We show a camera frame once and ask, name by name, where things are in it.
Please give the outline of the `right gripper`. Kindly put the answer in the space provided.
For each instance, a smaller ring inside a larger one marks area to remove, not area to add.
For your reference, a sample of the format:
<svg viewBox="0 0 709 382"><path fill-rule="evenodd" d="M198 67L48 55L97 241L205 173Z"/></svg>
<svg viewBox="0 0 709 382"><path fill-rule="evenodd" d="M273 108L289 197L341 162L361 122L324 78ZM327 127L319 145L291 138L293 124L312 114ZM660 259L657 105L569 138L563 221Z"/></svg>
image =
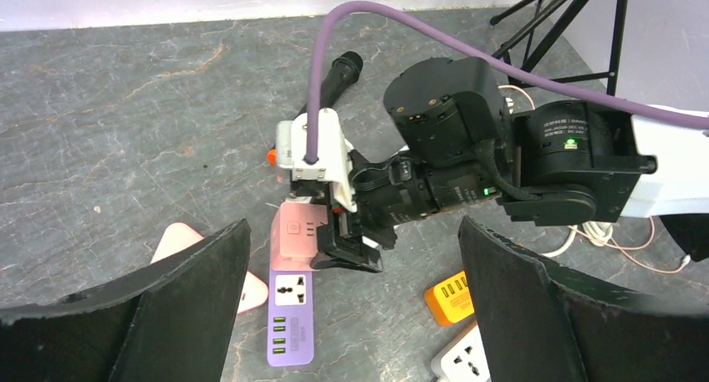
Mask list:
<svg viewBox="0 0 709 382"><path fill-rule="evenodd" d="M499 192L499 184L479 160L433 166L408 151L370 162L357 150L344 159L344 180L353 211L326 209L327 221L316 227L314 271L343 268L383 272L380 252L364 244L367 237L382 247L396 242L394 227L468 206Z"/></svg>

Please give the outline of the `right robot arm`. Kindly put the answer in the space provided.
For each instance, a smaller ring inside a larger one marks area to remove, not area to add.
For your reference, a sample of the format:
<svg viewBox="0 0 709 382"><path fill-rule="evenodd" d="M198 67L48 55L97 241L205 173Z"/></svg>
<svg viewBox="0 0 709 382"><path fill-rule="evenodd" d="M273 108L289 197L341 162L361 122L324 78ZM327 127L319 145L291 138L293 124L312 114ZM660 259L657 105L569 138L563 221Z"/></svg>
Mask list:
<svg viewBox="0 0 709 382"><path fill-rule="evenodd" d="M694 261L708 257L708 134L583 100L512 115L488 63L427 59L395 78L383 105L406 150L358 152L355 209L329 202L315 270L380 272L395 227L493 199L539 227L657 216Z"/></svg>

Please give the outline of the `pink cube socket adapter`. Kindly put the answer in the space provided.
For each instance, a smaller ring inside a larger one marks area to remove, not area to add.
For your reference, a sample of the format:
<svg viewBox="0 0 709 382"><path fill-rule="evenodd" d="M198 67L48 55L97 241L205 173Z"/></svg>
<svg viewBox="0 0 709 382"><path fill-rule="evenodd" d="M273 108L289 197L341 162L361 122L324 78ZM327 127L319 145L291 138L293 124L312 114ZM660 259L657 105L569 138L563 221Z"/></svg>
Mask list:
<svg viewBox="0 0 709 382"><path fill-rule="evenodd" d="M271 226L270 268L274 271L312 271L318 252L317 227L326 225L324 205L284 201Z"/></svg>

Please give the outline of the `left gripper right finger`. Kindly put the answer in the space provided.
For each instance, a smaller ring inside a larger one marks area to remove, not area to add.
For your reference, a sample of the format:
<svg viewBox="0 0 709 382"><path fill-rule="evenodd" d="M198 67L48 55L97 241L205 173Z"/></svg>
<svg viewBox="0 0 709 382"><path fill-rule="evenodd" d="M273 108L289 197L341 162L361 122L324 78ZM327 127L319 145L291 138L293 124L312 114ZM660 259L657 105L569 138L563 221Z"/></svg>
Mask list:
<svg viewBox="0 0 709 382"><path fill-rule="evenodd" d="M458 241L492 380L707 380L705 304L592 277L470 217Z"/></svg>

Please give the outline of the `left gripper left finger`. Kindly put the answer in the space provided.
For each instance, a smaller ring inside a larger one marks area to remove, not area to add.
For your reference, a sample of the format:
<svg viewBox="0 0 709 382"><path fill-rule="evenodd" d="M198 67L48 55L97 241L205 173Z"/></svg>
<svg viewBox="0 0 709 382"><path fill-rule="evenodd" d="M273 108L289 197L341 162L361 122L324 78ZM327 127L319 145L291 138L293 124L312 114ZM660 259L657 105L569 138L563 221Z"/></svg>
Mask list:
<svg viewBox="0 0 709 382"><path fill-rule="evenodd" d="M218 381L247 273L246 220L108 283L1 312L4 381Z"/></svg>

